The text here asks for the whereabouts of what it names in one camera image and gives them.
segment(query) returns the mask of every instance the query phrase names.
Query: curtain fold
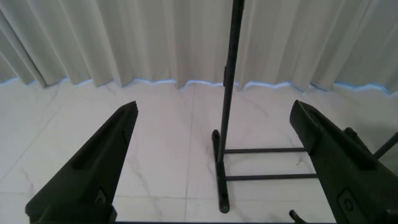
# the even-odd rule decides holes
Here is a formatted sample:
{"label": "curtain fold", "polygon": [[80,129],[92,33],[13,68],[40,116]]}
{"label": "curtain fold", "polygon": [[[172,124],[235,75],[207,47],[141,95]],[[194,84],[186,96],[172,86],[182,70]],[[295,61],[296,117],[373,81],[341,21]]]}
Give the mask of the curtain fold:
{"label": "curtain fold", "polygon": [[[236,81],[398,90],[398,1],[247,0]],[[222,82],[232,1],[0,0],[0,82]]]}

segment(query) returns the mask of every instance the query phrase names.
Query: white tile floor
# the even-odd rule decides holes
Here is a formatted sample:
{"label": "white tile floor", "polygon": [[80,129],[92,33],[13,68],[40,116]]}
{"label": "white tile floor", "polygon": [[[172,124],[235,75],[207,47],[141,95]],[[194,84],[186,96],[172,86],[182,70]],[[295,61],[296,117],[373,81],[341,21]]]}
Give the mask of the white tile floor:
{"label": "white tile floor", "polygon": [[[291,147],[301,143],[289,124],[294,100],[315,106],[339,127],[351,126],[370,150],[398,130],[398,95],[377,89],[328,93],[290,86],[235,91],[228,148]],[[13,81],[0,86],[0,223],[28,223],[25,204],[121,105],[137,101],[139,116],[116,191],[118,220],[308,222],[334,218],[317,180],[228,184],[231,211],[218,211],[211,132],[221,124],[223,87],[191,83],[69,82],[41,89]],[[382,161],[395,173],[392,150]],[[226,157],[227,174],[313,172],[297,154]]]}

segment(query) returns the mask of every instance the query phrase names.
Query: horizontal bar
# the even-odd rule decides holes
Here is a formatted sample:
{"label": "horizontal bar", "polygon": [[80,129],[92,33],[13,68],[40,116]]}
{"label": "horizontal bar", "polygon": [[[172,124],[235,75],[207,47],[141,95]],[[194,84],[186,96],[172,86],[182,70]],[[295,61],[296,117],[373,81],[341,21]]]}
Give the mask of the horizontal bar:
{"label": "horizontal bar", "polygon": [[317,174],[272,174],[272,175],[244,175],[225,177],[226,181],[236,180],[281,180],[318,178]]}
{"label": "horizontal bar", "polygon": [[298,148],[273,148],[273,149],[226,149],[225,154],[240,153],[267,153],[267,152],[306,152],[302,147]]}

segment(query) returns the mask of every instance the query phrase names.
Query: black metal rack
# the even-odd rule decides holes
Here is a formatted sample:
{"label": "black metal rack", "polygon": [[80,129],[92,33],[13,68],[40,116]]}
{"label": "black metal rack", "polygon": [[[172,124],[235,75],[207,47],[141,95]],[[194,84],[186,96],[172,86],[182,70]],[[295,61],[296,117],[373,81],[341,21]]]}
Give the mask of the black metal rack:
{"label": "black metal rack", "polygon": [[228,197],[228,188],[226,185],[227,181],[317,178],[316,174],[225,176],[225,168],[224,168],[225,154],[306,152],[304,148],[297,148],[297,147],[274,148],[274,149],[225,149],[243,8],[244,8],[244,1],[239,1],[239,0],[234,1],[233,10],[232,10],[232,19],[231,19],[231,30],[229,33],[228,59],[224,70],[224,82],[223,82],[224,103],[223,103],[223,117],[221,119],[221,134],[218,132],[218,130],[214,130],[211,136],[211,139],[213,141],[214,158],[216,165],[219,208],[220,212],[222,213],[229,212],[229,197]]}

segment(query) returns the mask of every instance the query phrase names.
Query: black pole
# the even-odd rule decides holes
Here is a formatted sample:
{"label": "black pole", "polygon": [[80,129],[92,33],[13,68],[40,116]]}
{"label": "black pole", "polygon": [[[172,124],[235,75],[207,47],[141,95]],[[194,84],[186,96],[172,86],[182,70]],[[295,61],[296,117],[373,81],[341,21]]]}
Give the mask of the black pole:
{"label": "black pole", "polygon": [[396,143],[398,142],[398,132],[393,135],[384,145],[380,147],[379,150],[377,150],[373,156],[376,159],[380,159],[390,148],[392,148]]}
{"label": "black pole", "polygon": [[231,109],[232,90],[234,85],[236,57],[238,55],[239,33],[241,31],[244,0],[234,0],[229,32],[228,59],[224,71],[224,105],[221,119],[220,146],[218,148],[217,163],[224,161],[226,133],[228,131],[229,111]]}

